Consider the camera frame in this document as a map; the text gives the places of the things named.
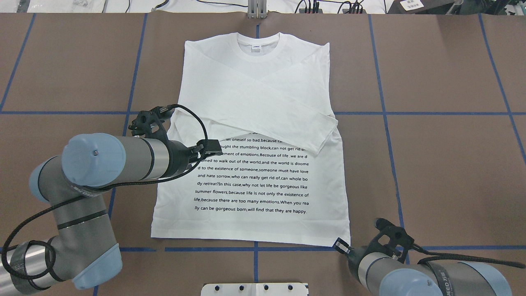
light blue joint cap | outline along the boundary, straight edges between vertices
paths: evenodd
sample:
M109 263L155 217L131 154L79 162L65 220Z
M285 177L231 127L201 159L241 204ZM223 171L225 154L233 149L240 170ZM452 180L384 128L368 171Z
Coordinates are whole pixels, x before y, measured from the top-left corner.
M29 190L31 190L31 193L34 196L36 196L36 198L41 202L49 203L49 200L47 200L40 192L40 188L38 187L38 178L40 177L40 172L42 171L44 165L46 165L46 163L48 163L55 157L56 156L53 156L45 162L41 163L39 166L36 167L36 169L33 170L31 176L29 176Z
M442 291L424 273L409 269L389 272L380 283L380 296L442 296Z
M123 268L119 244L102 254L86 269L72 279L79 290L93 288L112 279Z
M115 180L124 169L126 151L116 137L82 134L69 140L62 152L66 178L81 186L97 187Z
M497 296L511 296L511 288L506 278L495 267L482 262L460 262L475 269L488 284Z

crew neckline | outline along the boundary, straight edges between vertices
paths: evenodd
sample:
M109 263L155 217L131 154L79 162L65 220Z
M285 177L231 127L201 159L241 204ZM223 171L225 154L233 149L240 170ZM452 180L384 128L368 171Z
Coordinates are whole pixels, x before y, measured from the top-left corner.
M239 46L239 42L246 43L250 45L265 45L277 42L276 47L269 53L264 55L249 55L245 53L241 47ZM267 62L271 59L273 59L276 55L278 55L284 44L286 42L286 39L284 38L283 33L277 33L275 35L272 35L270 37L265 38L250 38L244 35L241 35L239 33L232 33L230 35L230 47L232 50L243 60L247 60L250 62Z

white mounting plate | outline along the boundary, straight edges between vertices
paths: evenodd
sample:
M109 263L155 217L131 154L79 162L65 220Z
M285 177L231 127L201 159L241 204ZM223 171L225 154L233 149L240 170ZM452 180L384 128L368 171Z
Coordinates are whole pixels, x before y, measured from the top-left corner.
M308 296L308 287L306 283L206 284L201 296Z

brown tabletop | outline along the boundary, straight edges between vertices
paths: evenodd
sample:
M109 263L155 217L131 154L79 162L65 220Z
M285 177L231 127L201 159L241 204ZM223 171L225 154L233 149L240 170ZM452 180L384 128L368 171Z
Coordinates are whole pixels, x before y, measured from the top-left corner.
M486 15L2 14L0 238L47 207L28 177L72 136L123 135L138 111L177 101L186 40L283 32L331 44L353 245L383 217L429 249L525 262L526 39L507 34L525 29L525 17ZM200 295L228 282L368 295L329 248L152 239L154 185L105 198L122 272L40 295ZM46 215L14 243L54 236L54 224ZM409 253L412 264L421 257ZM496 267L516 295L526 290L524 270Z

white t-shirt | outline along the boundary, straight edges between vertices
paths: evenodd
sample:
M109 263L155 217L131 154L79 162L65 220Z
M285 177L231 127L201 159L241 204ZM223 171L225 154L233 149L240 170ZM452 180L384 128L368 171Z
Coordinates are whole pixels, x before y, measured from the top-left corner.
M329 44L282 33L187 41L179 104L203 120L225 155L159 184L152 237L350 240ZM203 133L178 111L168 136L194 145Z

